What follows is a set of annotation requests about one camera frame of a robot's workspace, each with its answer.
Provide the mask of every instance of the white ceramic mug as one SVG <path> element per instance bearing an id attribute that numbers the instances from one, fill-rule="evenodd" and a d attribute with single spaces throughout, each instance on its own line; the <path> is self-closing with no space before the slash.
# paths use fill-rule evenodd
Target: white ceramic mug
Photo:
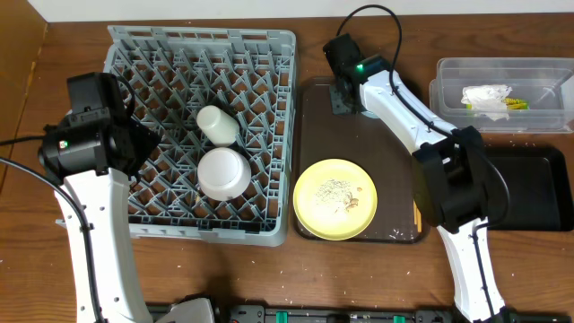
<path id="1" fill-rule="evenodd" d="M 204 194 L 217 201 L 227 201 L 248 188 L 251 168 L 239 153 L 229 148 L 215 148 L 199 161 L 197 178 Z"/>
<path id="2" fill-rule="evenodd" d="M 197 125 L 216 147 L 235 143 L 235 135 L 239 133 L 237 121 L 215 106 L 199 110 Z"/>

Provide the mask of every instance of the yellow plate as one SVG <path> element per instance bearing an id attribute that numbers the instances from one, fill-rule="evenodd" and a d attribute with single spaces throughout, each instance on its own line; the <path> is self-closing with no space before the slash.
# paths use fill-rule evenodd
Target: yellow plate
<path id="1" fill-rule="evenodd" d="M 314 195 L 330 179 L 349 181 L 352 197 L 359 199 L 357 207 L 344 216 L 317 213 Z M 293 205 L 299 221 L 311 233 L 327 240 L 345 240 L 369 226 L 377 211 L 377 190 L 365 170 L 356 164 L 337 159 L 324 160 L 301 174 L 293 192 Z"/>

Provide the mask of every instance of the wooden table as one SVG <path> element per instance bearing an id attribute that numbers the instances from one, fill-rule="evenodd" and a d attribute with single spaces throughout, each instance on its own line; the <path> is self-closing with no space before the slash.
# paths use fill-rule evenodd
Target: wooden table
<path id="1" fill-rule="evenodd" d="M 442 57 L 573 57 L 574 14 L 401 17 L 404 45 L 397 69 L 428 102 Z M 321 48 L 339 18 L 128 22 L 126 24 L 286 29 L 297 35 L 300 80 L 330 75 Z M 101 71 L 111 44 L 108 23 L 49 26 L 18 135 L 39 135 L 70 109 L 65 79 Z M 353 19 L 345 27 L 367 55 L 391 57 L 396 26 L 387 17 Z M 497 135 L 487 141 L 550 143 L 561 149 L 574 180 L 574 135 Z M 41 171 L 38 143 L 18 144 L 12 158 Z M 0 194 L 0 321 L 75 321 L 70 251 L 53 192 L 9 170 Z M 293 229 L 278 248 L 214 245 L 193 240 L 133 240 L 148 302 L 206 292 L 224 302 L 274 306 L 416 309 L 450 306 L 454 286 L 435 230 L 414 246 L 325 243 Z M 574 234 L 490 232 L 497 284 L 518 310 L 574 316 Z"/>

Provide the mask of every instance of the crumpled paper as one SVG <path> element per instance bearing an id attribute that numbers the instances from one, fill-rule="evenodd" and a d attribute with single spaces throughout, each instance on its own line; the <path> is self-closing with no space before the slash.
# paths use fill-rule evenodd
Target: crumpled paper
<path id="1" fill-rule="evenodd" d="M 466 86 L 463 88 L 464 104 L 470 104 L 475 110 L 501 110 L 506 111 L 504 99 L 509 96 L 512 88 L 507 85 L 481 85 Z M 496 121 L 501 118 L 509 119 L 508 113 L 484 112 L 482 115 Z"/>

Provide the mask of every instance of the gray plastic dish rack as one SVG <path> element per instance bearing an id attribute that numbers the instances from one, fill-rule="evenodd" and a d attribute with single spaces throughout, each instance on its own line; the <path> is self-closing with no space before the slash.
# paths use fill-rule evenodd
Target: gray plastic dish rack
<path id="1" fill-rule="evenodd" d="M 135 90 L 135 117 L 161 136 L 128 201 L 133 237 L 278 246 L 287 232 L 295 116 L 296 48 L 290 31 L 108 26 L 104 72 Z M 120 85 L 126 102 L 129 91 Z M 213 104 L 240 125 L 230 148 L 251 165 L 248 189 L 214 201 L 196 168 L 213 144 L 196 114 Z"/>

